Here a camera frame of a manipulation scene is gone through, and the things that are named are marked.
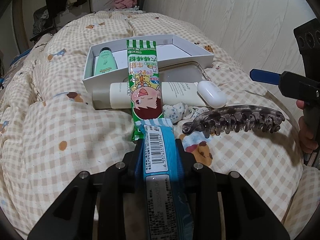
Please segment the person's right hand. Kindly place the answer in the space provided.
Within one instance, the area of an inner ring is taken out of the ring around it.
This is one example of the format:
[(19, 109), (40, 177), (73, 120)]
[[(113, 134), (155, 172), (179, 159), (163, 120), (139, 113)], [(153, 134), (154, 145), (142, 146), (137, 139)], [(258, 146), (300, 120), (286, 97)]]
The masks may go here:
[(299, 137), (300, 148), (304, 153), (312, 154), (313, 151), (315, 151), (318, 148), (318, 144), (313, 139), (313, 133), (306, 125), (304, 116), (301, 116), (299, 118), (298, 125), (299, 125), (298, 137)]

